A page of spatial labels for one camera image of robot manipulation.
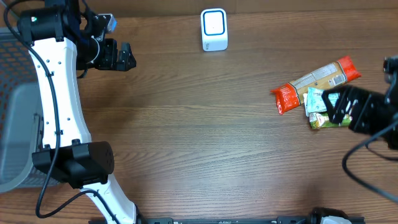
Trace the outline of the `green snack packet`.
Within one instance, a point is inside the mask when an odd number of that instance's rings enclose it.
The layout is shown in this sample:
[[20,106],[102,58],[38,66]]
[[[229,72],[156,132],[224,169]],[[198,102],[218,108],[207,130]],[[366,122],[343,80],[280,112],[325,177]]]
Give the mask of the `green snack packet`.
[[352,117],[346,114],[340,123],[332,123],[329,120],[327,113],[310,113],[309,122],[312,129],[322,128],[336,128],[336,127],[347,127],[352,121]]

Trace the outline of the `light blue wipes packet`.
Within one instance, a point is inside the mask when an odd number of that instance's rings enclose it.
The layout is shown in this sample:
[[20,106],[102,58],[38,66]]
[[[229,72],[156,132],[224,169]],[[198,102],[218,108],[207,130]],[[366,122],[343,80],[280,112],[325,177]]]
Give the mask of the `light blue wipes packet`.
[[326,104],[323,101],[322,94],[324,90],[317,88],[308,88],[307,93],[307,112],[308,113],[322,113],[326,112]]

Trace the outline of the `orange pasta packet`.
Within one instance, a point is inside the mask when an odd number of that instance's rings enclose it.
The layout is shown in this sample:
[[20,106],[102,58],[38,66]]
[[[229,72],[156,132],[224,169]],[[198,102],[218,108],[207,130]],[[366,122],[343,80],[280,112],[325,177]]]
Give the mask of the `orange pasta packet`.
[[329,90],[359,77],[361,77],[361,74],[357,71],[352,59],[345,56],[301,78],[287,82],[271,90],[271,93],[275,94],[278,113],[283,115],[285,112],[304,104],[303,95],[308,93],[308,88]]

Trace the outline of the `white tube with gold cap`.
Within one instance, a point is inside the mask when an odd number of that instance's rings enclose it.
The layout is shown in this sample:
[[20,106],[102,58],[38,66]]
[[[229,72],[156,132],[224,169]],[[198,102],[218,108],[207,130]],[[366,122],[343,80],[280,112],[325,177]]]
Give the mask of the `white tube with gold cap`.
[[306,117],[309,117],[309,112],[308,112],[308,109],[307,109],[307,96],[308,96],[308,93],[304,93],[304,94],[303,94],[303,101],[304,101],[304,107],[305,107],[305,115],[306,115]]

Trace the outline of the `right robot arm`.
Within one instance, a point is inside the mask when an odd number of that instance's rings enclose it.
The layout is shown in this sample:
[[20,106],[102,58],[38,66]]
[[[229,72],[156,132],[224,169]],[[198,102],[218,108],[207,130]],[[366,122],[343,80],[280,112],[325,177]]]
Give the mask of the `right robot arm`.
[[384,59],[383,72],[389,84],[385,94],[345,85],[325,90],[322,100],[329,120],[340,124],[343,117],[352,117],[349,129],[355,133],[368,134],[370,138],[350,149],[341,165],[349,178],[366,189],[397,203],[397,196],[375,187],[355,176],[347,166],[349,157],[362,147],[383,138],[390,149],[397,149],[397,56]]

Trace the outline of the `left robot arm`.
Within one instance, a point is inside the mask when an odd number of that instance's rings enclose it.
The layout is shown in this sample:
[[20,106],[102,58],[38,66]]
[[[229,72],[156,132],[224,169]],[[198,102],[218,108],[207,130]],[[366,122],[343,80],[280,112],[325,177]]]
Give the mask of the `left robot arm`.
[[126,72],[136,66],[130,44],[108,37],[116,24],[112,14],[80,9],[80,1],[45,1],[21,13],[19,41],[35,65],[44,116],[42,148],[32,162],[48,179],[88,196],[106,223],[141,223],[114,176],[110,144],[91,138],[78,91],[91,68]]

